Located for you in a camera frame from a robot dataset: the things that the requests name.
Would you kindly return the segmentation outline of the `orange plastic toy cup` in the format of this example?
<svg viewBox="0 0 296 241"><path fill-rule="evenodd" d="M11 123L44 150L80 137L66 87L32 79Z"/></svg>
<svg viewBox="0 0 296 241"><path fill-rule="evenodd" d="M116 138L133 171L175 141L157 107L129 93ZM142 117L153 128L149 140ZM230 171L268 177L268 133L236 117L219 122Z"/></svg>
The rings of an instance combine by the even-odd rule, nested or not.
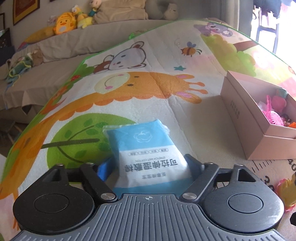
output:
<svg viewBox="0 0 296 241"><path fill-rule="evenodd" d="M296 128L296 122L291 123L288 127L289 128Z"/></svg>

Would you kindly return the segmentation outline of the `small red figurine doll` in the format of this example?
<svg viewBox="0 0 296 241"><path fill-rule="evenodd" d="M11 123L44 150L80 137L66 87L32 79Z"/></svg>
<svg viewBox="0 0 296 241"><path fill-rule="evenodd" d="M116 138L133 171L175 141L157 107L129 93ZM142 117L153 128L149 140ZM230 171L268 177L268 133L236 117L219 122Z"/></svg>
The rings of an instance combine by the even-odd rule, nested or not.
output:
<svg viewBox="0 0 296 241"><path fill-rule="evenodd" d="M282 119L282 122L283 122L284 126L290 126L291 123L292 123L292 120L290 119L290 117L285 113L283 113L281 115L281 119Z"/></svg>

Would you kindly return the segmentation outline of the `small doll plush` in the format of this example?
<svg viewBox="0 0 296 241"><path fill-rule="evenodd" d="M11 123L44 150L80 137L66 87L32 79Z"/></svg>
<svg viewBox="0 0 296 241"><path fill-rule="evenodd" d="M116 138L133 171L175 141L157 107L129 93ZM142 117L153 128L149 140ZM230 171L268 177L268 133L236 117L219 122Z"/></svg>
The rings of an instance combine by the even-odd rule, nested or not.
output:
<svg viewBox="0 0 296 241"><path fill-rule="evenodd" d="M93 17L97 13L101 4L102 4L102 0L91 0L90 2L91 11L89 12L88 16Z"/></svg>

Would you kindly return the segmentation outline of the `green knitted cloth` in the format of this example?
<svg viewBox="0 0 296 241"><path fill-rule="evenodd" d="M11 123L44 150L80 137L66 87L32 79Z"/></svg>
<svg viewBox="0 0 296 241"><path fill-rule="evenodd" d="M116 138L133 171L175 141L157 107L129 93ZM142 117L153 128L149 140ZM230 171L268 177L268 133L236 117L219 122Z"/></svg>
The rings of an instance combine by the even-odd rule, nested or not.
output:
<svg viewBox="0 0 296 241"><path fill-rule="evenodd" d="M26 55L25 57L22 57L16 64L13 66L13 68L9 71L7 77L6 77L6 83L11 84L17 81L20 76L31 69L33 66L33 60L31 57Z"/></svg>

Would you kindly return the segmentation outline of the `colourful cartoon play mat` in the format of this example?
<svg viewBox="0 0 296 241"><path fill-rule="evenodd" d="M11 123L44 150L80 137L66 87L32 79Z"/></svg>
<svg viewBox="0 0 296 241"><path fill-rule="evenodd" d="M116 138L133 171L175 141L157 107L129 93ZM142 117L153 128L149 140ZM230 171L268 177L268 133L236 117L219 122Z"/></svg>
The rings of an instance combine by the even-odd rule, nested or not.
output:
<svg viewBox="0 0 296 241"><path fill-rule="evenodd" d="M86 58L11 148L1 199L14 201L56 163L102 162L102 129L160 120L182 153L223 166L245 156L220 92L229 71L295 95L295 70L241 33L204 35L201 21L155 28Z"/></svg>

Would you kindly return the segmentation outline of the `yellow pudding toy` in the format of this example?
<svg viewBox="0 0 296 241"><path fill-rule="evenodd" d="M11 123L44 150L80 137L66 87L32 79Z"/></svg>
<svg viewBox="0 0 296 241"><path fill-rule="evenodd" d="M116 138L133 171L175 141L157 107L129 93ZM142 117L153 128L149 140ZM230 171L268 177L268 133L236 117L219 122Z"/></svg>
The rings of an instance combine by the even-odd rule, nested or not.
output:
<svg viewBox="0 0 296 241"><path fill-rule="evenodd" d="M290 212L295 207L296 192L295 192L295 173L291 178L281 179L275 189L278 197L283 201L285 212Z"/></svg>

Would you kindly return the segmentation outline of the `orange tiger plush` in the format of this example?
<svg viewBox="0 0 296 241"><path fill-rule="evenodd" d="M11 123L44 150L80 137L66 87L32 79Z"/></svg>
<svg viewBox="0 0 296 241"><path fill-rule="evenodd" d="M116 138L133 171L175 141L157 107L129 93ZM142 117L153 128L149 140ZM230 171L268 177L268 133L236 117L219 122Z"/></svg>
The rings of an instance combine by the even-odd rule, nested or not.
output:
<svg viewBox="0 0 296 241"><path fill-rule="evenodd" d="M65 12L57 18L53 30L55 35L60 35L76 28L77 23L75 17L72 15L71 12Z"/></svg>

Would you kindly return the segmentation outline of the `blue white cotton pad pack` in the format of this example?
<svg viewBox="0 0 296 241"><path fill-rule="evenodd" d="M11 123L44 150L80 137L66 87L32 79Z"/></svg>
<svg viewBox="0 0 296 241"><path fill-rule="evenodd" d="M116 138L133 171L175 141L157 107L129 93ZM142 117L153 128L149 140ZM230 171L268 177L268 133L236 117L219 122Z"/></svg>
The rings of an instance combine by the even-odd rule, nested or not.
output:
<svg viewBox="0 0 296 241"><path fill-rule="evenodd" d="M133 125L104 126L119 177L113 188L130 194L181 195L193 183L184 156L160 120Z"/></svg>

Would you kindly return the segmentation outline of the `red gold framed picture left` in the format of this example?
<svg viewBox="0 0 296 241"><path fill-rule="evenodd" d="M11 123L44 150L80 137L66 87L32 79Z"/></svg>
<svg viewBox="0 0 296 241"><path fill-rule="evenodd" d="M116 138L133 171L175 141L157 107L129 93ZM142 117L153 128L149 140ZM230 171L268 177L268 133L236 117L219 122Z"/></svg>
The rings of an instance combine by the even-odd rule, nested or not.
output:
<svg viewBox="0 0 296 241"><path fill-rule="evenodd" d="M13 0L13 25L40 8L40 0Z"/></svg>

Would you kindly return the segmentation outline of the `beige pillow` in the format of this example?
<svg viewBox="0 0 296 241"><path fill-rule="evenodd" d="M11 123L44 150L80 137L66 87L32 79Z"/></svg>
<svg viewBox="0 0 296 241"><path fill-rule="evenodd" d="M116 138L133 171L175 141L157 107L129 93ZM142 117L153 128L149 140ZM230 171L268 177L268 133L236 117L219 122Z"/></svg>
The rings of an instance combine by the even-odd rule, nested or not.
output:
<svg viewBox="0 0 296 241"><path fill-rule="evenodd" d="M145 11L145 2L140 0L103 1L93 20L96 24L128 20L147 20L149 17Z"/></svg>

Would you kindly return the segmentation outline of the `beige sofa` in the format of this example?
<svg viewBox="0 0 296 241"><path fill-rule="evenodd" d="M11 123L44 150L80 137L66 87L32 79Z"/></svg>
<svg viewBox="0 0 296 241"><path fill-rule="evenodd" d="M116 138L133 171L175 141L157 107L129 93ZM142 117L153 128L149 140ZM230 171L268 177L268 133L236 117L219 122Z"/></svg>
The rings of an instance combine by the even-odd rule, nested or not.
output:
<svg viewBox="0 0 296 241"><path fill-rule="evenodd" d="M29 123L90 54L128 40L133 32L147 31L166 23L165 20L130 20L96 24L50 37L16 52L1 65L1 118ZM22 74L9 87L5 79L10 67L34 51L41 64Z"/></svg>

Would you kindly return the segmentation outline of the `pink plastic toy basket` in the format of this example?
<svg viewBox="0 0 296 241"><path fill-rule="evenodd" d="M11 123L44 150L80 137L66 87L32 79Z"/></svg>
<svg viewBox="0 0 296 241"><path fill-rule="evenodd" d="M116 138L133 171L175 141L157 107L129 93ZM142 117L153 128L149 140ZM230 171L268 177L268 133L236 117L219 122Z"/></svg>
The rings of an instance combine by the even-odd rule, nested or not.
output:
<svg viewBox="0 0 296 241"><path fill-rule="evenodd" d="M268 122L272 125L284 126L282 118L278 113L272 110L271 108L271 97L266 96L266 108L262 111Z"/></svg>

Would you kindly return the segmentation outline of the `yellow duck plush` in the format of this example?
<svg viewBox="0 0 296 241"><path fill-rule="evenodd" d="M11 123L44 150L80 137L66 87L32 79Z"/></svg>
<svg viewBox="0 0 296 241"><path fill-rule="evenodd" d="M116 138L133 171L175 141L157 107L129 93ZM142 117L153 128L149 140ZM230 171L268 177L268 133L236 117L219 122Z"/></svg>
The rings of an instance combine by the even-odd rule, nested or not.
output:
<svg viewBox="0 0 296 241"><path fill-rule="evenodd" d="M83 13L81 8L78 5L74 5L71 11L72 11L72 15L76 19L77 28L84 29L90 25L93 25L93 17Z"/></svg>

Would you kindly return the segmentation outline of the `pink cardboard box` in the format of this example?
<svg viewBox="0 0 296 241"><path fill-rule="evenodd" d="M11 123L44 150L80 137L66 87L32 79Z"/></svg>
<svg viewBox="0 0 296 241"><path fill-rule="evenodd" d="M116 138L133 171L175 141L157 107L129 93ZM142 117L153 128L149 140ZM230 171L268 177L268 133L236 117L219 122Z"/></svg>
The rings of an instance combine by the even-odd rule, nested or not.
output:
<svg viewBox="0 0 296 241"><path fill-rule="evenodd" d="M279 88L233 71L224 78L220 95L248 160L295 158L295 128L271 124L258 106Z"/></svg>

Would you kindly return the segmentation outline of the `grey neck pillow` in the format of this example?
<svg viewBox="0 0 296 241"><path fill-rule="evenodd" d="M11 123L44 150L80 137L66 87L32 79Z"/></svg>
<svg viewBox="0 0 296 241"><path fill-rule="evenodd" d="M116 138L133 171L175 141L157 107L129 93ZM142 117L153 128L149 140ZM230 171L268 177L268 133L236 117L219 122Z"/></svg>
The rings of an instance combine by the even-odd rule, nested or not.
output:
<svg viewBox="0 0 296 241"><path fill-rule="evenodd" d="M179 17L177 1L146 0L145 11L151 20L174 21Z"/></svg>

